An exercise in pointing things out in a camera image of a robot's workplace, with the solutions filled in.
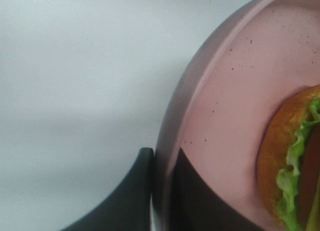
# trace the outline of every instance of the black object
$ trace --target black object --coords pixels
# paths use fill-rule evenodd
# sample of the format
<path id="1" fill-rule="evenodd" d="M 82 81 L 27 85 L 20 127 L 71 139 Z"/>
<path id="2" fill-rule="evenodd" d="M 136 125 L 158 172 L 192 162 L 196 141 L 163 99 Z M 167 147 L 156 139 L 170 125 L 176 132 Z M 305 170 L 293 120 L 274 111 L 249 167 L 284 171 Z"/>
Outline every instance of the black object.
<path id="1" fill-rule="evenodd" d="M 263 231 L 207 186 L 182 149 L 173 174 L 169 215 L 172 231 Z"/>
<path id="2" fill-rule="evenodd" d="M 62 231 L 150 231 L 154 152 L 141 148 L 118 187 Z M 170 231 L 263 231 L 224 203 L 202 180 L 182 149 L 173 173 Z"/>
<path id="3" fill-rule="evenodd" d="M 150 231 L 154 152 L 141 148 L 118 187 L 95 209 L 62 231 Z"/>

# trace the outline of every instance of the round plate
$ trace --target round plate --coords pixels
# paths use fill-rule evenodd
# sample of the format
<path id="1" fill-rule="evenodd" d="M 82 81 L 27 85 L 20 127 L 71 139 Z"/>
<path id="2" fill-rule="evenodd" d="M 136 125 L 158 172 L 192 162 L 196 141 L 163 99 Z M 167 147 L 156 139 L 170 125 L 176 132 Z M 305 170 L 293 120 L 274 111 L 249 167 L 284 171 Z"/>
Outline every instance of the round plate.
<path id="1" fill-rule="evenodd" d="M 176 149 L 181 147 L 201 178 L 227 204 L 267 231 L 282 230 L 259 197 L 256 157 L 279 105 L 299 90 L 320 83 L 319 1 L 256 1 L 246 12 L 240 11 L 237 22 L 228 19 L 223 24 L 228 34 L 216 49 L 208 46 L 217 45 L 214 41 L 219 40 L 221 30 L 206 41 L 173 96 L 188 105 L 180 107 L 181 124 L 161 187 L 164 197 L 169 195 L 166 187 L 170 186 Z M 205 62 L 204 57 L 210 55 L 211 60 Z M 201 59 L 204 65 L 195 65 Z M 198 79 L 190 91 L 191 85 L 189 89 L 185 86 L 191 83 L 192 73 Z M 193 92 L 189 99 L 187 92 Z M 159 152 L 170 147 L 162 142 L 160 139 Z M 164 210 L 165 201 L 161 204 Z"/>

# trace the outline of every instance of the lettuce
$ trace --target lettuce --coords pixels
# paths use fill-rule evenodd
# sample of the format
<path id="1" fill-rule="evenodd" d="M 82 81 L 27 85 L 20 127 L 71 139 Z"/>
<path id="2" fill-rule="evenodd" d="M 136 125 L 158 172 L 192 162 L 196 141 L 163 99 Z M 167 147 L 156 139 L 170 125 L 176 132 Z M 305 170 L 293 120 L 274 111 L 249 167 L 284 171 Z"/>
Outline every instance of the lettuce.
<path id="1" fill-rule="evenodd" d="M 298 195 L 298 180 L 300 176 L 300 157 L 304 155 L 306 149 L 306 140 L 311 133 L 313 127 L 320 123 L 320 98 L 313 99 L 310 103 L 309 110 L 313 120 L 302 120 L 300 127 L 295 131 L 294 135 L 297 140 L 292 144 L 287 152 L 286 164 L 293 167 L 292 170 L 281 169 L 276 177 L 276 183 L 282 190 L 282 198 L 276 204 L 276 212 L 283 220 L 287 231 L 302 231 L 302 227 L 298 224 L 297 209 L 295 197 Z"/>

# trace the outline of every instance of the speckled plate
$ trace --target speckled plate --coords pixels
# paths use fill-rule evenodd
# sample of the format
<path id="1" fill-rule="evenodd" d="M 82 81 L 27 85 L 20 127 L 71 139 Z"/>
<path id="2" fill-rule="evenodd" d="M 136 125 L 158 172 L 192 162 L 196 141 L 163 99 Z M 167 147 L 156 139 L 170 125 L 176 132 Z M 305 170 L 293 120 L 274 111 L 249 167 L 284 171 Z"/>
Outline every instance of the speckled plate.
<path id="1" fill-rule="evenodd" d="M 256 157 L 282 101 L 320 83 L 319 34 L 320 0 L 254 0 L 203 44 L 176 88 L 157 144 L 159 230 L 168 227 L 180 147 L 227 204 L 267 231 L 282 230 L 259 197 Z"/>

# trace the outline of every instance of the white table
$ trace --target white table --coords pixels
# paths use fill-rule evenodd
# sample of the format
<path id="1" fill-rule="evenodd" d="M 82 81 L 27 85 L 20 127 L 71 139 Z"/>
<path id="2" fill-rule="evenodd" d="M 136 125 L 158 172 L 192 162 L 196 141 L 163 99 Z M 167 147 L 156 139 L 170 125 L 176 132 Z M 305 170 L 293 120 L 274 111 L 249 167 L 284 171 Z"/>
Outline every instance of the white table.
<path id="1" fill-rule="evenodd" d="M 59 230 L 108 196 L 248 1 L 0 0 L 0 230 Z"/>

